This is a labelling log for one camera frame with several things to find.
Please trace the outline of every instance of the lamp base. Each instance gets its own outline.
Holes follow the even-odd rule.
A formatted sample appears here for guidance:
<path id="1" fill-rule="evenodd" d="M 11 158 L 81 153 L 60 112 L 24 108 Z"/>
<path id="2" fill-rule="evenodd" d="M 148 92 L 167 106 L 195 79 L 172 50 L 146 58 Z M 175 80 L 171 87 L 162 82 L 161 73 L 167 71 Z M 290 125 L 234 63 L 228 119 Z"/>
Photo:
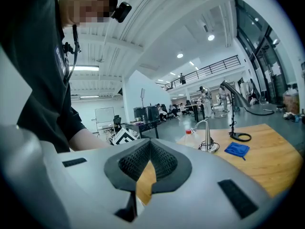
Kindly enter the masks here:
<path id="1" fill-rule="evenodd" d="M 249 137 L 249 139 L 240 139 L 239 137 L 240 136 L 243 136 L 243 135 L 246 135 L 246 136 L 248 136 Z M 230 137 L 231 138 L 233 138 L 233 139 L 235 139 L 235 140 L 237 140 L 237 141 L 240 141 L 240 142 L 249 142 L 251 139 L 252 139 L 252 137 L 251 137 L 251 135 L 250 134 L 247 134 L 247 133 L 240 133 L 240 132 L 230 132 Z"/>

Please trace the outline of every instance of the black camera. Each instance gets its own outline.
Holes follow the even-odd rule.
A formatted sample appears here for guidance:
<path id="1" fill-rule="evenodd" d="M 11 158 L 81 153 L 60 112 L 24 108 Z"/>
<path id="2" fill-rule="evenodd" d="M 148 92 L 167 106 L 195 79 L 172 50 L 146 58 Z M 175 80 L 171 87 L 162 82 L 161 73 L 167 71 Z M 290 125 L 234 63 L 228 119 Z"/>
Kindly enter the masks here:
<path id="1" fill-rule="evenodd" d="M 115 9 L 112 18 L 116 19 L 118 23 L 122 23 L 126 16 L 129 14 L 130 10 L 132 10 L 131 5 L 127 2 L 122 2 L 120 6 Z"/>

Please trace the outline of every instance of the balcony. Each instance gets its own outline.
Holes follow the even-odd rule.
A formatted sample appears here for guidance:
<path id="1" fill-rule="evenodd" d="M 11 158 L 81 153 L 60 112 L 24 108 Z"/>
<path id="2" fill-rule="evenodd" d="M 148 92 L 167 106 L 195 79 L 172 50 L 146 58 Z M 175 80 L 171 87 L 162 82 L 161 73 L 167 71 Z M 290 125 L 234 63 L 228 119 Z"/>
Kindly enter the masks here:
<path id="1" fill-rule="evenodd" d="M 240 64 L 240 61 L 238 59 L 238 56 L 235 55 L 233 57 L 221 60 L 219 62 L 208 65 L 204 68 L 201 68 L 198 71 L 194 71 L 192 73 L 189 73 L 189 74 L 185 75 L 184 76 L 185 82 L 190 83 L 190 82 L 196 81 L 200 78 L 203 78 L 203 77 L 206 77 L 206 76 L 209 76 L 209 75 L 221 72 L 221 71 L 225 71 L 227 69 L 236 67 L 238 65 L 241 65 L 241 64 Z M 164 87 L 165 90 L 174 89 L 174 88 L 182 85 L 180 80 L 181 79 L 179 78 L 179 79 L 174 80 L 174 81 L 172 81 L 172 82 L 170 82 L 166 85 L 163 85 L 162 87 Z"/>

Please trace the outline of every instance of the ceiling light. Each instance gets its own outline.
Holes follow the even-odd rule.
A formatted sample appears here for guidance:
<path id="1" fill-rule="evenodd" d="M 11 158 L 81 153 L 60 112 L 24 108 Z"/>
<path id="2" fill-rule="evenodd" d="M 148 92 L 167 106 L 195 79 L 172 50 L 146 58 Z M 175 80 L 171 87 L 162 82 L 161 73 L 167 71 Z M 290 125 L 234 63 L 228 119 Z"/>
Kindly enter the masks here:
<path id="1" fill-rule="evenodd" d="M 100 96 L 81 96 L 81 98 L 100 97 Z"/>
<path id="2" fill-rule="evenodd" d="M 209 40 L 209 41 L 212 41 L 214 38 L 215 38 L 214 35 L 210 35 L 210 36 L 208 37 L 208 40 Z"/>
<path id="3" fill-rule="evenodd" d="M 75 66 L 74 67 L 75 71 L 99 71 L 99 67 L 98 66 Z"/>

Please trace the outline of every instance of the black rectangular slot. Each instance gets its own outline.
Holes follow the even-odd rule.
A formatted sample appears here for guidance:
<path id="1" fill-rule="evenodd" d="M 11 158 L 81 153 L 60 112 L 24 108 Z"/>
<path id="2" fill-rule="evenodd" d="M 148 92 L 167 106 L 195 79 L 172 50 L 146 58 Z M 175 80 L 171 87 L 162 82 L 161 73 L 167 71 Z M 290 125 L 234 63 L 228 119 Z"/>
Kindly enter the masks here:
<path id="1" fill-rule="evenodd" d="M 228 179 L 218 182 L 218 185 L 220 186 L 224 194 L 226 194 L 231 204 L 236 209 L 242 219 L 257 211 L 258 207 L 235 184 L 235 182 Z"/>
<path id="2" fill-rule="evenodd" d="M 81 164 L 84 162 L 87 162 L 87 160 L 85 158 L 77 158 L 77 159 L 73 159 L 73 160 L 63 161 L 62 164 L 65 167 L 70 167 L 70 166 L 78 165 L 78 164 Z"/>

